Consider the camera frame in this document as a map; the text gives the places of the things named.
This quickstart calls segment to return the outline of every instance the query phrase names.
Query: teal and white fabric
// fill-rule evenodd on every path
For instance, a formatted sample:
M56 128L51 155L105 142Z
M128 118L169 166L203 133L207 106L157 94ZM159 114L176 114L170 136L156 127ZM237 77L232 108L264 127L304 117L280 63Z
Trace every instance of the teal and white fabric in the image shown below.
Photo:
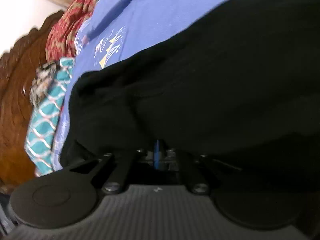
M25 151L37 166L38 176L53 172L52 142L67 86L72 78L74 63L74 58L60 59L60 69L54 74L52 84L45 92L45 98L32 110Z

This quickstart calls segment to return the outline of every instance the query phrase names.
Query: black fabric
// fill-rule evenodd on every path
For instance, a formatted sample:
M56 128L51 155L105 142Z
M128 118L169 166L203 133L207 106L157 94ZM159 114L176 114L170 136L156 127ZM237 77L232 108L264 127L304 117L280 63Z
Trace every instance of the black fabric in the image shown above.
M162 139L317 181L319 23L320 0L230 0L169 40L84 74L70 97L62 165L75 140L100 155Z

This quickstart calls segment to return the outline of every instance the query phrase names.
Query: blue bedsheet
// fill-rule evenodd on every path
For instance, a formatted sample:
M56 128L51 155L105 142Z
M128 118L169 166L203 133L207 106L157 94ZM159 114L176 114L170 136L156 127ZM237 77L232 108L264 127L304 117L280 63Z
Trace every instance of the blue bedsheet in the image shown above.
M54 169L61 168L58 156L69 129L67 106L70 92L84 72L101 70L167 40L223 1L100 0L92 17L81 26L75 40L78 56L55 135ZM91 40L83 48L81 40L84 35L88 35Z

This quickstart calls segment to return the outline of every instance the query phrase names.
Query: wooden headboard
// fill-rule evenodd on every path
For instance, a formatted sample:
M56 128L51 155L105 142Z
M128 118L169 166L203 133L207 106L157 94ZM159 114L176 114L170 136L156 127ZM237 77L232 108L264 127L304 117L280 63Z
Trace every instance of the wooden headboard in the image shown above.
M31 115L29 90L35 70L46 63L45 45L63 11L50 15L40 30L31 29L0 59L0 179L18 185L34 177L35 166L24 151Z

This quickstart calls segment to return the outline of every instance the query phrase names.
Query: pile of clothes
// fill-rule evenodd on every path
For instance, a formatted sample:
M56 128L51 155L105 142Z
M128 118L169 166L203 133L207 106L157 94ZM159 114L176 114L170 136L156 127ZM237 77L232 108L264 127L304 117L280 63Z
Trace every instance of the pile of clothes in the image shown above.
M74 64L74 58L66 57L48 62L36 70L37 77L32 82L33 110L24 148L37 166L37 176L53 172L52 142Z
M72 0L62 18L52 27L45 47L47 61L75 57L75 37L82 23L91 17L98 0Z

